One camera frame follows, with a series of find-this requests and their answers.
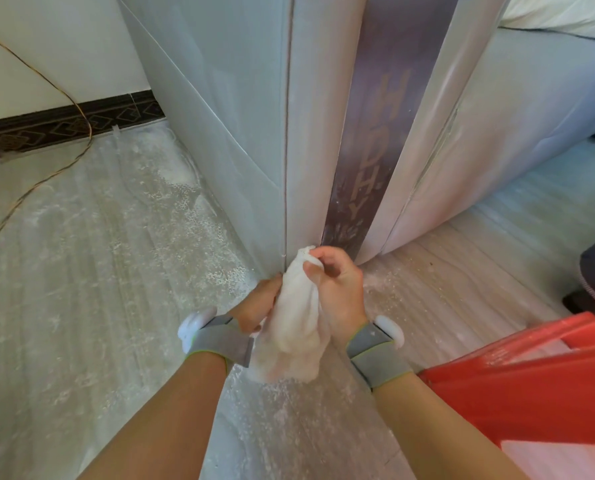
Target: cable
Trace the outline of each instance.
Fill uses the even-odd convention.
[[[70,167],[72,167],[73,165],[75,165],[84,155],[87,151],[89,151],[89,149],[91,148],[91,145],[93,144],[93,127],[91,126],[91,122],[89,121],[89,119],[86,117],[85,113],[83,112],[82,108],[80,107],[79,104],[77,104],[74,99],[72,97],[70,97],[68,94],[66,94],[65,91],[63,91],[62,89],[60,89],[59,87],[57,87],[55,84],[53,84],[53,82],[51,82],[44,74],[42,74],[42,72],[38,71],[37,69],[35,69],[35,67],[33,67],[32,65],[30,65],[29,63],[25,62],[19,55],[17,55],[15,52],[13,52],[10,48],[6,47],[5,44],[3,44],[2,42],[0,42],[0,47],[6,49],[8,52],[10,52],[17,60],[19,60],[22,64],[26,65],[26,67],[28,67],[29,69],[31,69],[31,71],[35,72],[38,76],[40,76],[42,79],[44,79],[45,81],[47,81],[51,86],[53,86],[54,88],[56,88],[58,91],[60,91],[64,96],[66,96],[68,98],[68,100],[74,104],[74,106],[78,109],[78,111],[80,112],[80,114],[82,115],[82,117],[84,118],[84,120],[86,121],[86,124],[89,127],[89,141],[86,144],[86,148],[84,149],[84,151],[82,151],[79,155],[77,155],[74,160],[72,162],[70,162],[68,165],[63,166],[62,168],[60,168],[59,170],[51,173],[51,175],[49,175],[48,177],[40,180],[38,183],[36,183],[35,185],[33,185],[31,188],[29,188],[26,192],[24,192],[21,197],[19,199],[17,199],[17,201],[15,201],[13,203],[13,205],[11,206],[11,209],[8,211],[8,213],[4,216],[4,218],[2,219],[2,221],[0,222],[0,234],[2,233],[2,229],[4,229],[4,227],[6,226],[6,224],[8,223],[8,221],[10,220],[10,218],[12,217],[12,215],[15,213],[15,211],[19,208],[19,206],[21,206],[22,202],[24,202],[24,200],[26,200],[26,197],[28,197],[31,193],[33,193],[35,191],[35,189],[37,189],[41,184],[49,181],[51,178],[58,176],[60,173],[68,170]]]

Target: hand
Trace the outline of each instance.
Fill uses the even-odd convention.
[[[281,288],[282,275],[279,273],[269,280],[262,280],[228,315],[238,321],[240,330],[244,333],[254,332],[273,309]]]
[[[322,246],[310,251],[324,269],[304,263],[304,272],[316,284],[324,317],[333,339],[346,347],[368,320],[364,310],[362,271],[342,249]]]

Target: wrist strap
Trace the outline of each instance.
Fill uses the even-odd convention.
[[[346,346],[353,367],[373,390],[399,376],[412,372],[397,355],[393,339],[374,323],[364,325]]]
[[[226,361],[226,373],[233,364],[248,367],[253,351],[253,339],[240,330],[237,320],[230,315],[218,315],[197,331],[189,354],[213,352]]]

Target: white bedsheet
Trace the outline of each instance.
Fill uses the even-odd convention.
[[[595,0],[511,0],[500,26],[595,38]]]

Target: floor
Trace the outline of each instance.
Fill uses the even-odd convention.
[[[0,218],[80,147],[0,164]],[[366,306],[398,321],[403,355],[428,367],[565,315],[559,299],[594,241],[595,143],[584,142],[367,263]],[[0,237],[0,480],[75,478],[179,366],[184,317],[227,310],[255,279],[164,122],[97,138]],[[330,347],[307,385],[231,373],[201,478],[413,474]]]

